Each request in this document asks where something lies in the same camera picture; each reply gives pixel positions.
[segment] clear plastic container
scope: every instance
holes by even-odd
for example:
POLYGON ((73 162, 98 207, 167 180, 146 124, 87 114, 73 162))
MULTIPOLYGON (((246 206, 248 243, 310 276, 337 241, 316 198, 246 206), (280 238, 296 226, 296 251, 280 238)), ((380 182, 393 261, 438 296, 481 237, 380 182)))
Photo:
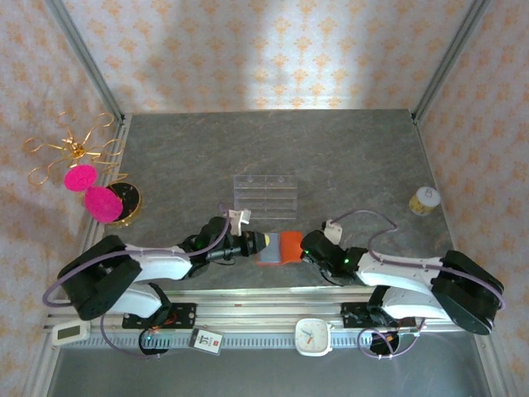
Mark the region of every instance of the clear plastic container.
POLYGON ((248 208, 251 219, 296 219, 298 178, 292 175, 235 175, 235 210, 248 208))

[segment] gold wire ornament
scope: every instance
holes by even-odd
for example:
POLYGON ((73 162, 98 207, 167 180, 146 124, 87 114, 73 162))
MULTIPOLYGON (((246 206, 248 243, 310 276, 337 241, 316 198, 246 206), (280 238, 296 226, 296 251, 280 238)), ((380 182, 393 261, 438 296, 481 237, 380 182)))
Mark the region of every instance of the gold wire ornament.
MULTIPOLYGON (((27 176, 27 181, 30 184, 43 184, 50 178, 52 167, 67 160, 69 160, 68 167, 74 168, 81 163, 83 158, 88 157, 90 161, 95 164, 105 165, 106 167, 102 172, 109 175, 111 175, 113 170, 119 166, 119 159, 116 157, 121 155, 125 150, 125 142, 123 140, 111 139, 102 146, 90 146, 88 144, 92 133, 98 128, 111 126, 115 117, 108 112, 98 114, 95 117, 93 127, 90 128, 83 140, 77 139, 72 133, 72 123, 75 121, 75 118, 76 115, 74 112, 62 112, 59 116, 57 116, 57 124, 66 128, 66 131, 68 132, 68 136, 61 140, 63 142, 62 146, 44 142, 38 136, 33 136, 24 141, 22 144, 22 149, 26 153, 36 153, 44 147, 49 147, 51 149, 60 151, 61 155, 58 160, 49 163, 46 167, 41 166, 31 170, 27 176), (39 179, 37 175, 42 173, 43 170, 45 170, 44 179, 39 179)), ((127 174, 117 173, 115 176, 117 178, 113 182, 125 179, 127 174)))

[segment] pink pom pom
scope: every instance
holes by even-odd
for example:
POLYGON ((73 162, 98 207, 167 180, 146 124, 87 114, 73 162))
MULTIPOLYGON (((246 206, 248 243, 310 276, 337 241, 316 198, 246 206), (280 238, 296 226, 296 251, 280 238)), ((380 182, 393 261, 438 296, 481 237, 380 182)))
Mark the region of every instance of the pink pom pom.
POLYGON ((96 221, 113 222, 123 211, 122 201, 110 190, 102 186, 89 188, 84 196, 84 205, 96 221))
POLYGON ((64 186, 73 192, 82 192, 96 183, 98 171, 91 165, 78 165, 64 177, 64 186))

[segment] patterned wallpaper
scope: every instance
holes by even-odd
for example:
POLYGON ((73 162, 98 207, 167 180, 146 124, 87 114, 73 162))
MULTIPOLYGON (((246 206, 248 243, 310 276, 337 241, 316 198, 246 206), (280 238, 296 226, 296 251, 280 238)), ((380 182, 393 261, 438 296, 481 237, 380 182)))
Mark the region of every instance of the patterned wallpaper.
POLYGON ((529 384, 527 16, 527 0, 491 3, 422 125, 456 244, 506 286, 498 330, 519 385, 529 384))
POLYGON ((470 0, 66 0, 123 112, 414 108, 470 0))
POLYGON ((67 109, 77 111, 81 134, 103 106, 43 0, 2 2, 0 38, 0 395, 18 396, 47 312, 41 295, 78 255, 83 230, 62 173, 40 187, 26 182, 56 153, 24 155, 21 145, 29 136, 57 143, 65 130, 55 118, 67 109))

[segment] clock face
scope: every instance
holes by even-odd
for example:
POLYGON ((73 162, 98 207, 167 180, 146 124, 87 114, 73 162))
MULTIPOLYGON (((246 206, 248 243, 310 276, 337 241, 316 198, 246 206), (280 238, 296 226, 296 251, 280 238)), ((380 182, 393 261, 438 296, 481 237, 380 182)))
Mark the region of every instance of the clock face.
POLYGON ((323 355, 329 351, 329 327, 317 318, 305 318, 296 324, 296 349, 302 354, 323 355))

